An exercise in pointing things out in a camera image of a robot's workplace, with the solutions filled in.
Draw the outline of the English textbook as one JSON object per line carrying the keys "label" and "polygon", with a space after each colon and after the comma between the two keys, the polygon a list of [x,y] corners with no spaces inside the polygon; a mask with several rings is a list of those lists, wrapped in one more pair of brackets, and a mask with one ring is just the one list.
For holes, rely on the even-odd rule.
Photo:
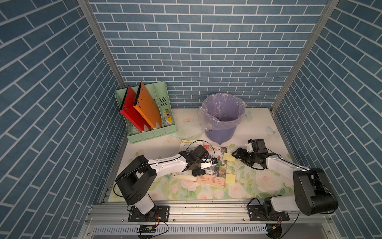
{"label": "English textbook", "polygon": [[173,173],[172,176],[177,179],[192,181],[194,183],[210,185],[214,187],[225,187],[226,160],[224,154],[227,153],[227,147],[210,145],[206,141],[195,141],[183,139],[180,144],[180,151],[189,152],[202,145],[208,155],[202,160],[202,170],[204,175],[194,176],[191,170]]}

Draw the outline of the yellow sticky note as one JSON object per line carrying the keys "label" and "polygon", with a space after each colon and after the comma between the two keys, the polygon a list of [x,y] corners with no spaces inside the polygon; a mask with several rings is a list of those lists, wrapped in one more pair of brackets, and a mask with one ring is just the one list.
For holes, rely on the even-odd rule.
{"label": "yellow sticky note", "polygon": [[227,162],[234,162],[236,160],[236,158],[232,156],[231,153],[227,153],[227,152],[223,154],[223,159],[226,160]]}
{"label": "yellow sticky note", "polygon": [[236,181],[236,175],[235,174],[226,174],[225,176],[225,183],[226,184],[234,184]]}

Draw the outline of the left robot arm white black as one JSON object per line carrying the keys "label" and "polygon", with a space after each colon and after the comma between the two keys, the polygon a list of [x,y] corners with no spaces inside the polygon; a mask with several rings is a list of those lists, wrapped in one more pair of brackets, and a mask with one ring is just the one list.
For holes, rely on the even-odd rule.
{"label": "left robot arm white black", "polygon": [[162,176],[190,170],[193,176],[205,175],[209,152],[199,145],[191,151],[181,151],[174,156],[163,159],[136,157],[115,179],[115,195],[132,205],[144,216],[154,216],[156,205],[148,194],[154,181]]}

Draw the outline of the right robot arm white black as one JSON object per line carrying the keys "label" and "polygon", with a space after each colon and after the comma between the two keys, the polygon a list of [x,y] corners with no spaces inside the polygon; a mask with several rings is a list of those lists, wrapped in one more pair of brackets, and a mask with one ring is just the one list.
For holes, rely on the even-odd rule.
{"label": "right robot arm white black", "polygon": [[277,219],[281,213],[287,212],[310,216],[331,214],[338,209],[338,200],[324,170],[284,160],[281,155],[266,148],[263,139],[250,139],[245,148],[238,148],[231,155],[252,169],[258,164],[262,166],[260,171],[269,169],[292,181],[292,195],[264,199],[260,212],[266,220]]}

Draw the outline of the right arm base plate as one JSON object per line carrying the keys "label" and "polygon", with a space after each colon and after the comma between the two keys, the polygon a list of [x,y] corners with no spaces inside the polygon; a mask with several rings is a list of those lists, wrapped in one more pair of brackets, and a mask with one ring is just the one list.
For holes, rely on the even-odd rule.
{"label": "right arm base plate", "polygon": [[250,221],[289,221],[287,212],[277,212],[272,206],[249,205],[247,206]]}

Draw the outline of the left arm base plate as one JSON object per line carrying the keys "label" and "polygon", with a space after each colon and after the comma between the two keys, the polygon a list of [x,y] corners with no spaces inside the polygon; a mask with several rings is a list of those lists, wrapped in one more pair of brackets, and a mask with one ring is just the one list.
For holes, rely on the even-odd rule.
{"label": "left arm base plate", "polygon": [[156,206],[147,214],[142,214],[138,208],[132,206],[130,209],[128,222],[168,222],[170,206]]}

